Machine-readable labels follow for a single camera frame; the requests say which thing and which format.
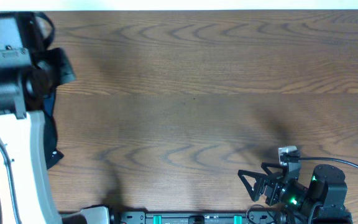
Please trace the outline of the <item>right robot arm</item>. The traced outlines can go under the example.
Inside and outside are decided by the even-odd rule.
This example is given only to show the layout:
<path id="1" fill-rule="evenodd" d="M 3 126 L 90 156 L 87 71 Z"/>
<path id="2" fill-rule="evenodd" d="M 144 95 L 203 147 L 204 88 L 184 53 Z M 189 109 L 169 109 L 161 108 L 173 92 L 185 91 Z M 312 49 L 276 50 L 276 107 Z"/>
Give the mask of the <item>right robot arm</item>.
<path id="1" fill-rule="evenodd" d="M 285 166 L 263 162 L 264 173 L 239 170 L 237 175 L 252 201 L 265 196 L 268 206 L 282 204 L 280 211 L 260 211 L 272 223 L 352 223 L 352 215 L 344 205 L 347 185 L 345 175 L 337 167 L 321 164 L 312 173 L 309 186 L 299 183 L 301 164 Z"/>

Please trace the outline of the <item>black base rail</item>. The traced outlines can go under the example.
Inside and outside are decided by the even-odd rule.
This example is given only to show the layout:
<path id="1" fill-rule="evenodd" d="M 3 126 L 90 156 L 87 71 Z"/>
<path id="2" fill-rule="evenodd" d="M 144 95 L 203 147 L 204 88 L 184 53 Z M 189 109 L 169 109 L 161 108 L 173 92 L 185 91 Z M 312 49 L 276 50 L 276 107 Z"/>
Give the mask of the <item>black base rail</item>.
<path id="1" fill-rule="evenodd" d="M 242 212 L 115 212 L 112 224 L 282 224 L 287 222 L 284 212 L 251 208 Z"/>

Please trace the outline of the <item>black t-shirt with white logo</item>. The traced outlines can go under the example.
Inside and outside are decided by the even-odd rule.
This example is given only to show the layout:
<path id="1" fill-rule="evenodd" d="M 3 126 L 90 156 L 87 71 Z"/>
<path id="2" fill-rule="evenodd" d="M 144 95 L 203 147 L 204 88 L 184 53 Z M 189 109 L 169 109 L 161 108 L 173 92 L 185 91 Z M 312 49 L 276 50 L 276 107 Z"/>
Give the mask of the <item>black t-shirt with white logo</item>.
<path id="1" fill-rule="evenodd" d="M 47 169 L 57 165 L 64 158 L 64 154 L 57 149 L 58 135 L 53 111 L 56 100 L 56 92 L 44 98 L 44 154 Z"/>

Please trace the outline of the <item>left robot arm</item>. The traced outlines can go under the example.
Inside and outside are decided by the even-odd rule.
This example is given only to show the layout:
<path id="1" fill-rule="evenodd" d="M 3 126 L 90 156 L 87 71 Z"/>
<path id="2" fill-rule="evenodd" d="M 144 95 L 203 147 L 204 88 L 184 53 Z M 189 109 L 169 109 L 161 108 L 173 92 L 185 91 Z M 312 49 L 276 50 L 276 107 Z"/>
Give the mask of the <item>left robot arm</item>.
<path id="1" fill-rule="evenodd" d="M 44 103 L 75 75 L 60 48 L 0 50 L 0 223 L 109 223 L 108 207 L 60 213 L 53 201 L 45 151 L 57 135 Z"/>

